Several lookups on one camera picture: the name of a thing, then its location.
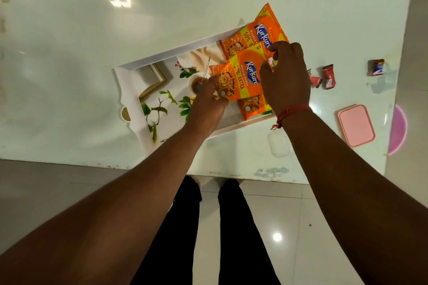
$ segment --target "left hand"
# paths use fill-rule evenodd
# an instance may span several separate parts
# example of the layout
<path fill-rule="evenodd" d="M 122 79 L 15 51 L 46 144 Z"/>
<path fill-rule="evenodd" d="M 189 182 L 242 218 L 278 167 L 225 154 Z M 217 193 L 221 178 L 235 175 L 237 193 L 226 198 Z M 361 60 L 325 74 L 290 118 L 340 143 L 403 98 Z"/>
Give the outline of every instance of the left hand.
<path fill-rule="evenodd" d="M 186 128 L 192 133 L 196 132 L 204 140 L 215 131 L 229 104 L 225 97 L 213 99 L 218 78 L 218 75 L 212 76 L 202 85 L 190 108 L 189 120 L 185 124 Z"/>

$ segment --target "orange snack packet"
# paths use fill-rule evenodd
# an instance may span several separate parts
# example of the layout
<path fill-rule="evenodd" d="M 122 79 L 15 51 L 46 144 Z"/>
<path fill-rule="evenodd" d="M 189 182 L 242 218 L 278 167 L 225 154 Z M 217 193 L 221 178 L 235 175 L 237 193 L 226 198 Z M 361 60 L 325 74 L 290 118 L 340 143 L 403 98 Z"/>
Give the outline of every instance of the orange snack packet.
<path fill-rule="evenodd" d="M 238 99 L 238 105 L 239 109 L 241 110 L 244 121 L 255 115 L 272 110 L 272 108 L 266 101 L 265 95 L 263 94 L 249 98 Z"/>
<path fill-rule="evenodd" d="M 231 38 L 221 40 L 220 47 L 226 59 L 229 59 L 256 43 L 263 42 L 265 47 L 268 48 L 278 41 L 288 42 L 288 38 L 284 34 L 269 4 L 265 4 L 254 22 L 249 23 Z M 273 56 L 271 52 L 267 52 L 269 57 Z"/>
<path fill-rule="evenodd" d="M 262 94 L 260 68 L 267 59 L 266 51 L 262 43 L 257 43 L 232 56 L 225 64 L 210 66 L 212 75 L 220 75 L 219 95 L 231 101 Z"/>

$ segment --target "kurkure logo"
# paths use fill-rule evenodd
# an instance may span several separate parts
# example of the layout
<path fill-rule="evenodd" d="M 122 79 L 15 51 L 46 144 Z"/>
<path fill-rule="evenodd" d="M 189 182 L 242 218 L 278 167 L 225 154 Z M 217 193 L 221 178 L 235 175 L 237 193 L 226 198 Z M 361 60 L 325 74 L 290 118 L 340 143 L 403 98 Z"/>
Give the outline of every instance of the kurkure logo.
<path fill-rule="evenodd" d="M 269 39 L 269 33 L 263 24 L 258 24 L 257 26 L 254 26 L 254 29 L 255 33 L 257 34 L 257 37 L 259 38 L 259 41 L 263 42 L 265 44 L 265 47 L 268 48 L 272 45 L 272 42 Z"/>
<path fill-rule="evenodd" d="M 250 83 L 258 84 L 260 83 L 259 78 L 257 78 L 257 70 L 255 69 L 255 64 L 253 61 L 244 62 L 247 67 L 247 77 Z"/>

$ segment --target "table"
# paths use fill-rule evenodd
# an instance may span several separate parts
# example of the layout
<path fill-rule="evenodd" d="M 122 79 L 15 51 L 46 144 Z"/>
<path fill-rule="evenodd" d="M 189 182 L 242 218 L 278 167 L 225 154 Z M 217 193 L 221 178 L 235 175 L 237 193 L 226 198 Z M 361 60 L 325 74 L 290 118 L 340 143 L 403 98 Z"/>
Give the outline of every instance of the table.
<path fill-rule="evenodd" d="M 376 139 L 355 151 L 384 173 L 409 0 L 1 0 L 0 158 L 131 169 L 143 159 L 120 120 L 112 68 L 251 22 L 269 2 L 308 68 L 334 63 L 337 86 L 311 106 L 366 105 Z M 384 58 L 387 73 L 367 76 Z M 276 158 L 273 120 L 207 140 L 190 174 L 307 183 Z"/>

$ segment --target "leg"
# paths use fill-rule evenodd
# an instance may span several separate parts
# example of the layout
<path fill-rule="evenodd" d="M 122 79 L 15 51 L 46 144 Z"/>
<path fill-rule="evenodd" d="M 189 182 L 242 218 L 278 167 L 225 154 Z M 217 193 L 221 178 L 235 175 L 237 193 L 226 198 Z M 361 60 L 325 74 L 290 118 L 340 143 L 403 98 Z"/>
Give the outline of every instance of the leg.
<path fill-rule="evenodd" d="M 192 284 L 200 201 L 199 185 L 186 176 L 131 285 Z"/>
<path fill-rule="evenodd" d="M 280 284 L 237 180 L 226 181 L 218 201 L 219 284 Z"/>

